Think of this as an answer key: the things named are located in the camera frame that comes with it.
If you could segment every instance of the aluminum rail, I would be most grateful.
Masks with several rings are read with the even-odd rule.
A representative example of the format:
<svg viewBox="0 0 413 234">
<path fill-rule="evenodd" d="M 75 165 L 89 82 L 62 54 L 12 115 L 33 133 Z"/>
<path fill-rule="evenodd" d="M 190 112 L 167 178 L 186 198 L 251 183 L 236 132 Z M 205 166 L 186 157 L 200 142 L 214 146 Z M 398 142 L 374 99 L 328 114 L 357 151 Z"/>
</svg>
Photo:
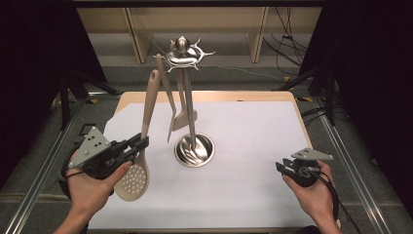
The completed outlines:
<svg viewBox="0 0 413 234">
<path fill-rule="evenodd" d="M 323 107 L 319 97 L 313 97 L 313 99 L 317 107 Z M 329 124 L 325 116 L 321 116 L 321 121 L 328 133 L 328 136 L 334 144 L 334 147 L 337 151 L 337 156 L 338 158 L 340 158 L 340 161 L 343 164 L 343 167 L 346 170 L 347 175 L 349 176 L 350 181 L 355 188 L 356 194 L 358 195 L 358 198 L 364 206 L 364 209 L 368 217 L 370 218 L 371 224 L 376 230 L 376 233 L 391 234 L 391 228 L 387 224 L 382 211 L 380 210 L 360 173 L 358 172 L 358 169 L 353 162 L 349 151 L 347 151 L 346 145 L 340 138 L 340 135 L 338 134 L 336 128 Z"/>
<path fill-rule="evenodd" d="M 51 170 L 53 169 L 54 164 L 56 163 L 57 156 L 63 146 L 65 140 L 67 139 L 68 134 L 70 133 L 73 123 L 76 120 L 77 115 L 85 104 L 85 100 L 78 100 L 72 110 L 72 118 L 67 123 L 66 128 L 64 128 L 58 134 L 52 149 L 50 150 L 48 156 L 45 159 L 42 167 L 39 170 L 39 173 L 34 178 L 33 183 L 31 184 L 28 192 L 25 194 L 19 208 L 11 218 L 7 231 L 7 234 L 20 233 L 25 223 L 27 222 L 28 216 L 30 215 L 33 207 L 36 203 L 36 200 L 47 181 Z"/>
</svg>

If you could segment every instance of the white tabletop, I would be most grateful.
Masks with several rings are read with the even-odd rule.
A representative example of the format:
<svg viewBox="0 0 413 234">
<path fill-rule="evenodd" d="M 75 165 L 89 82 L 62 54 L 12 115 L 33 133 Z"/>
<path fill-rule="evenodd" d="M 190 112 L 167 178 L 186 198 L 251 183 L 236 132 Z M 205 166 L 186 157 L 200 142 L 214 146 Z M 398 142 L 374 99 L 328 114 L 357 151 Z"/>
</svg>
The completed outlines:
<svg viewBox="0 0 413 234">
<path fill-rule="evenodd" d="M 308 145 L 292 101 L 195 102 L 196 132 L 212 138 L 215 155 L 200 168 L 180 165 L 173 154 L 188 128 L 167 143 L 171 110 L 157 103 L 146 149 L 150 180 L 134 202 L 116 193 L 90 229 L 124 231 L 267 230 L 313 224 L 277 172 L 276 162 Z M 108 121 L 109 140 L 140 132 L 143 103 L 131 103 Z"/>
</svg>

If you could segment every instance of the beige spatula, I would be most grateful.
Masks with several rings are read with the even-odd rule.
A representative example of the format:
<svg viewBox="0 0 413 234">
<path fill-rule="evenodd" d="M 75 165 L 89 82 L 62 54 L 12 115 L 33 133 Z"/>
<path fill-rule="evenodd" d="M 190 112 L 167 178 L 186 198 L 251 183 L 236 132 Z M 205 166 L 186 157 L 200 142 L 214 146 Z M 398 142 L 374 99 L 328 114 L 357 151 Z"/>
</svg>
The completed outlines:
<svg viewBox="0 0 413 234">
<path fill-rule="evenodd" d="M 173 120 L 176 115 L 176 107 L 175 107 L 175 102 L 173 100 L 172 87 L 170 86 L 169 78 L 167 76 L 167 71 L 165 70 L 165 63 L 162 60 L 161 55 L 159 54 L 156 55 L 156 63 L 158 65 L 158 71 L 161 76 L 162 84 L 165 87 L 165 92 L 167 92 L 170 108 L 172 108 L 172 118 L 170 119 L 169 133 L 168 133 L 168 142 L 169 142 L 170 134 L 172 132 Z"/>
<path fill-rule="evenodd" d="M 185 127 L 189 124 L 186 100 L 185 100 L 185 96 L 183 95 L 183 83 L 182 83 L 182 81 L 183 81 L 183 68 L 176 67 L 175 68 L 175 75 L 176 75 L 176 85 L 178 87 L 179 97 L 180 97 L 180 102 L 181 102 L 181 112 L 173 120 L 173 126 L 172 126 L 173 131 L 182 129 L 183 127 Z M 198 112 L 195 109 L 194 109 L 194 112 L 193 112 L 193 118 L 194 118 L 194 121 L 196 121 L 197 118 L 198 118 Z"/>
</svg>

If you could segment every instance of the wrist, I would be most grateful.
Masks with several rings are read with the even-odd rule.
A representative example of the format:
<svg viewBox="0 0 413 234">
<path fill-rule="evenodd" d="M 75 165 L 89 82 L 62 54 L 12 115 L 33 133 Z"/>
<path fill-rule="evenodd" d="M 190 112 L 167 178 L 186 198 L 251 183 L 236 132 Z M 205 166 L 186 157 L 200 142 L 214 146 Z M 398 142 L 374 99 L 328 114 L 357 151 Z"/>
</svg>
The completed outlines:
<svg viewBox="0 0 413 234">
<path fill-rule="evenodd" d="M 92 218 L 92 214 L 70 209 L 66 219 L 55 234 L 80 233 Z"/>
<path fill-rule="evenodd" d="M 319 232 L 321 233 L 342 233 L 332 214 L 318 215 L 312 217 L 312 219 L 316 223 L 316 226 L 319 228 Z"/>
</svg>

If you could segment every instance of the human hand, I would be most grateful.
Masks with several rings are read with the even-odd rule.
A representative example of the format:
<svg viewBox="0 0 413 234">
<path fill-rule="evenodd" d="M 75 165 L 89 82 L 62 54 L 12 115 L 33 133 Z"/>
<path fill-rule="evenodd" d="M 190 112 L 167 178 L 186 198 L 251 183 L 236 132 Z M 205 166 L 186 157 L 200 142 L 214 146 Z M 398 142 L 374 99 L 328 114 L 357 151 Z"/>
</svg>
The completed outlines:
<svg viewBox="0 0 413 234">
<path fill-rule="evenodd" d="M 320 176 L 327 181 L 330 180 L 335 187 L 330 167 L 322 161 L 318 163 Z M 313 219 L 321 233 L 341 233 L 334 220 L 331 193 L 321 180 L 318 179 L 310 187 L 301 187 L 287 175 L 283 175 L 282 179 L 294 192 L 301 208 Z"/>
<path fill-rule="evenodd" d="M 131 162 L 119 167 L 104 180 L 95 179 L 80 173 L 79 168 L 66 172 L 72 206 L 63 224 L 55 233 L 80 233 L 89 220 L 106 204 L 115 184 L 128 172 Z"/>
</svg>

